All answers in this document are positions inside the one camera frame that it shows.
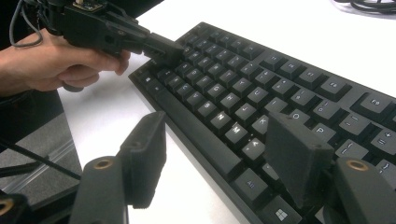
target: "cable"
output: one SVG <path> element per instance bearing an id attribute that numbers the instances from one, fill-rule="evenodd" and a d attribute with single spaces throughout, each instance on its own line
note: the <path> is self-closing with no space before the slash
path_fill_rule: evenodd
<path id="1" fill-rule="evenodd" d="M 7 140 L 5 140 L 5 139 L 3 139 L 1 137 L 0 137 L 0 146 L 5 147 L 5 148 L 9 148 L 9 149 L 11 149 L 13 151 L 16 151 L 18 153 L 21 153 L 22 155 L 24 155 L 26 157 L 29 157 L 29 158 L 31 158 L 31 159 L 33 159 L 35 161 L 40 161 L 40 162 L 48 165 L 49 167 L 51 167 L 51 168 L 53 168 L 53 169 L 65 174 L 65 175 L 68 175 L 68 176 L 70 176 L 72 178 L 75 178 L 76 180 L 80 180 L 81 179 L 80 175 L 77 175 L 76 173 L 74 173 L 72 171 L 69 171 L 69 170 L 63 168 L 62 166 L 52 162 L 52 161 L 49 161 L 49 160 L 47 160 L 45 158 L 42 158 L 42 157 L 38 156 L 37 154 L 27 150 L 24 147 L 20 147 L 20 146 L 17 146 L 15 144 L 12 144 L 12 143 L 8 142 Z"/>
<path id="2" fill-rule="evenodd" d="M 34 46 L 34 45 L 40 44 L 40 43 L 43 41 L 43 35 L 40 33 L 40 31 L 39 31 L 37 28 L 35 28 L 35 27 L 33 26 L 33 24 L 32 24 L 32 23 L 29 21 L 29 19 L 27 18 L 26 13 L 25 13 L 25 9 L 24 9 L 24 7 L 22 6 L 23 2 L 24 2 L 24 0 L 20 0 L 20 2 L 17 4 L 17 8 L 15 9 L 14 15 L 12 16 L 12 19 L 11 19 L 11 24 L 9 25 L 9 42 L 10 42 L 11 45 L 14 46 L 15 48 L 32 47 L 32 46 Z M 21 14 L 22 14 L 24 20 L 26 21 L 26 23 L 27 23 L 27 24 L 30 26 L 30 28 L 32 28 L 32 29 L 35 31 L 35 33 L 38 35 L 38 39 L 37 39 L 36 41 L 32 42 L 32 43 L 27 43 L 27 44 L 17 44 L 17 43 L 15 43 L 15 39 L 14 39 L 14 26 L 15 26 L 15 22 L 16 22 L 16 20 L 17 20 L 17 18 L 18 18 L 18 15 L 19 15 L 20 11 L 21 11 Z"/>
<path id="3" fill-rule="evenodd" d="M 382 0 L 368 2 L 367 0 L 351 0 L 350 5 L 355 9 L 367 13 L 396 14 L 396 2 L 383 3 Z"/>

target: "spacebar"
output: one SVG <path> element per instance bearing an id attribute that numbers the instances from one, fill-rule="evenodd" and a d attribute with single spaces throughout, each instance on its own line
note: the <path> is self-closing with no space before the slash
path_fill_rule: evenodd
<path id="1" fill-rule="evenodd" d="M 221 140 L 169 91 L 157 94 L 157 103 L 227 181 L 242 171 L 242 162 Z"/>

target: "keyboard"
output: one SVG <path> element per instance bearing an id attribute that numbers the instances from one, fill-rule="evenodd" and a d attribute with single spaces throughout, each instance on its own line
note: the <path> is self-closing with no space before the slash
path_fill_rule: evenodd
<path id="1" fill-rule="evenodd" d="M 149 60 L 129 79 L 250 223 L 324 223 L 322 204 L 296 206 L 264 158 L 273 112 L 396 189 L 395 98 L 205 22 L 177 43 L 177 66 Z"/>

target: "white table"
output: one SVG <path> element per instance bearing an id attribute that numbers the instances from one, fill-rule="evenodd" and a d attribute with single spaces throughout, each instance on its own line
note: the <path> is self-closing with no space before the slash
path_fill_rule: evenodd
<path id="1" fill-rule="evenodd" d="M 329 0 L 165 0 L 138 20 L 173 40 L 206 21 L 396 96 L 396 21 L 345 13 Z M 81 166 L 115 155 L 136 123 L 153 112 L 127 77 L 147 60 L 133 55 L 122 77 L 103 72 L 82 92 L 59 90 Z M 170 129 L 167 158 L 151 207 L 129 209 L 130 223 L 246 223 Z"/>

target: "brass screw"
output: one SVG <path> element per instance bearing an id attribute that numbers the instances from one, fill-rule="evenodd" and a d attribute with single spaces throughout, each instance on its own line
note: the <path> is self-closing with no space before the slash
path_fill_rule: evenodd
<path id="1" fill-rule="evenodd" d="M 110 167 L 113 164 L 113 161 L 111 160 L 101 160 L 99 162 L 97 162 L 93 168 L 95 168 L 96 170 L 103 170 L 106 169 L 107 167 Z"/>
<path id="2" fill-rule="evenodd" d="M 347 161 L 346 164 L 350 168 L 357 170 L 357 171 L 368 171 L 369 170 L 369 167 L 361 161 L 350 160 L 350 161 Z"/>
<path id="3" fill-rule="evenodd" d="M 12 199 L 0 200 L 0 216 L 6 214 L 14 206 L 14 201 Z"/>

